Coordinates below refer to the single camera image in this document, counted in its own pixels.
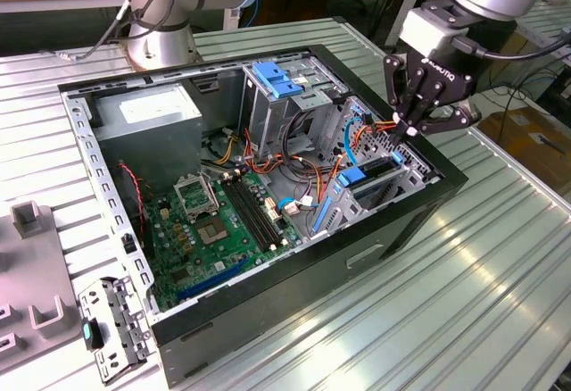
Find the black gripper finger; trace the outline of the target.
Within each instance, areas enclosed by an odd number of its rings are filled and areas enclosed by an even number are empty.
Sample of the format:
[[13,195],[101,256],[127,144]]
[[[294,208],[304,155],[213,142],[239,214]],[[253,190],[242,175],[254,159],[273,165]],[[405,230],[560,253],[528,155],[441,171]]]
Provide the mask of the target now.
[[419,96],[423,82],[421,54],[389,54],[384,58],[387,102],[393,108],[396,123],[390,136],[392,142],[403,142],[418,133],[422,98]]
[[446,105],[438,100],[431,104],[421,101],[407,117],[407,135],[415,137],[464,129],[478,123],[481,118],[481,112],[469,99]]

